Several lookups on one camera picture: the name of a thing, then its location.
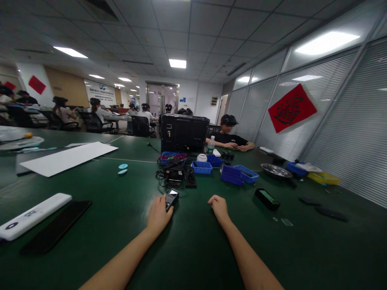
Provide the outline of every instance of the forearm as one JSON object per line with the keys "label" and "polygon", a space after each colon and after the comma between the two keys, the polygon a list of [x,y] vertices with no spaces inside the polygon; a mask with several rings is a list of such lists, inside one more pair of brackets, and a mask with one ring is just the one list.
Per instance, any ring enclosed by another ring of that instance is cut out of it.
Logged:
{"label": "forearm", "polygon": [[132,277],[138,263],[156,238],[157,235],[144,229],[80,289],[124,289]]}
{"label": "forearm", "polygon": [[221,223],[221,226],[233,249],[245,288],[247,290],[283,289],[232,221],[229,219]]}

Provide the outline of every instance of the red decoration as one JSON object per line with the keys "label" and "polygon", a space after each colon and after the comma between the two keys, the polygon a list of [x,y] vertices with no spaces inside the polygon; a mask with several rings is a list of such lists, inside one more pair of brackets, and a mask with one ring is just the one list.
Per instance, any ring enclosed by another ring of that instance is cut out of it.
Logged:
{"label": "red decoration", "polygon": [[268,111],[277,133],[317,113],[316,107],[301,84],[288,92]]}
{"label": "red decoration", "polygon": [[13,83],[10,83],[9,81],[6,81],[4,86],[9,88],[11,91],[13,91],[16,88],[16,86]]}
{"label": "red decoration", "polygon": [[28,82],[28,85],[33,88],[39,95],[41,95],[46,88],[46,85],[43,84],[39,79],[35,76],[32,76]]}

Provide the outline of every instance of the blue storage box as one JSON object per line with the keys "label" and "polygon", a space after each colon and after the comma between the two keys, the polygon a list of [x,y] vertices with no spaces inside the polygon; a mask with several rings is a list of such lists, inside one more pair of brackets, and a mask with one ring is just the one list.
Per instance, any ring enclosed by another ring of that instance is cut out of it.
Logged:
{"label": "blue storage box", "polygon": [[218,167],[223,163],[223,160],[220,160],[215,155],[207,155],[207,162],[210,162],[212,167]]}
{"label": "blue storage box", "polygon": [[192,168],[195,173],[200,174],[211,174],[212,171],[212,165],[210,162],[193,161]]}
{"label": "blue storage box", "polygon": [[222,165],[221,180],[233,183],[239,186],[243,185],[242,172],[234,167]]}
{"label": "blue storage box", "polygon": [[292,173],[296,173],[300,176],[307,176],[308,175],[308,171],[296,166],[297,163],[295,162],[289,162],[287,165],[286,165],[286,170],[292,172]]}
{"label": "blue storage box", "polygon": [[[258,174],[256,174],[255,172],[251,171],[250,169],[248,169],[242,165],[235,165],[234,168],[237,168],[242,172],[242,179],[244,182],[246,182],[248,184],[256,182],[256,180],[259,177]],[[244,172],[251,174],[252,176],[250,177],[250,176],[244,174]]]}

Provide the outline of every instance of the remote control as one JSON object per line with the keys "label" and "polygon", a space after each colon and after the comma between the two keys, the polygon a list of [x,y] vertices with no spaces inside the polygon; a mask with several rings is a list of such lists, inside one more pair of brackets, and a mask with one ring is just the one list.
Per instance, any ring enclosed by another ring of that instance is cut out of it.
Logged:
{"label": "remote control", "polygon": [[40,223],[72,199],[71,195],[57,193],[9,222],[0,226],[0,238],[14,240]]}

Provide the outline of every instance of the white paper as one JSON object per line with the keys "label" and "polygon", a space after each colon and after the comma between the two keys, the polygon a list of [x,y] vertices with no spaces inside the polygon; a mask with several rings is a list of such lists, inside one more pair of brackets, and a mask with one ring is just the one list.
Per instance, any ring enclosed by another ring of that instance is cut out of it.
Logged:
{"label": "white paper", "polygon": [[94,142],[23,162],[20,165],[40,175],[50,177],[115,149],[118,148]]}

